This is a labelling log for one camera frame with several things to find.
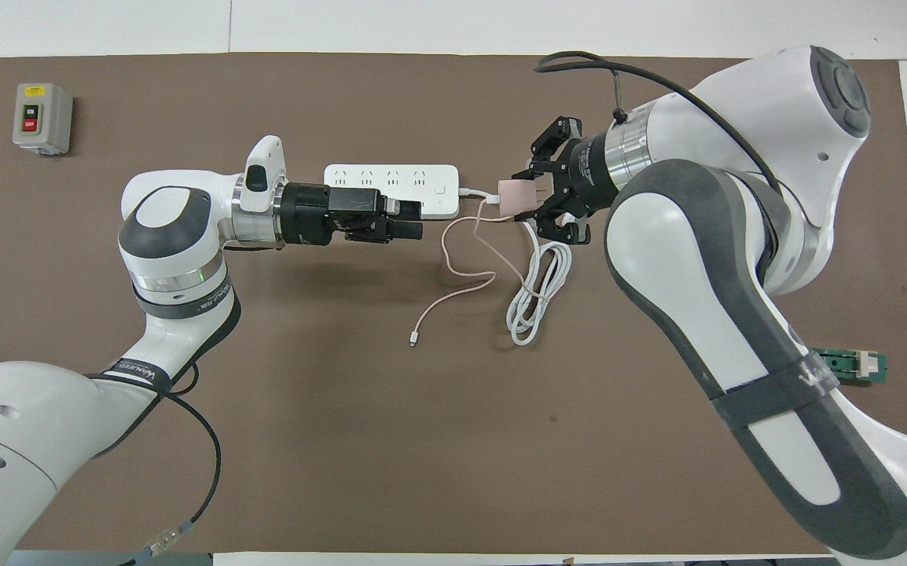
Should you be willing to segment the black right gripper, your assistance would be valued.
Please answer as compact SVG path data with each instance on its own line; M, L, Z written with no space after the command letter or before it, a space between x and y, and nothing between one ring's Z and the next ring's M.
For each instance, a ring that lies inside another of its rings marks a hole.
M535 180L545 173L563 171L555 165L554 155L570 140L582 138L582 120L557 117L531 143L531 158L513 180ZM559 241L568 246L586 246L591 241L589 217L611 207L618 186L611 179L605 161L607 132L583 138L568 155L569 197L565 201L547 200L536 211L529 212L536 232L542 239Z

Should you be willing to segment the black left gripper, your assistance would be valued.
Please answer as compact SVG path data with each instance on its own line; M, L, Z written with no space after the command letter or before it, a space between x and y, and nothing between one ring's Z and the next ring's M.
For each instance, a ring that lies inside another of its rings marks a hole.
M421 201L382 197L375 189L289 182L278 218L282 240L289 244L325 246L335 232L345 233L349 241L386 244L422 239L421 223L406 222L421 221L421 208Z

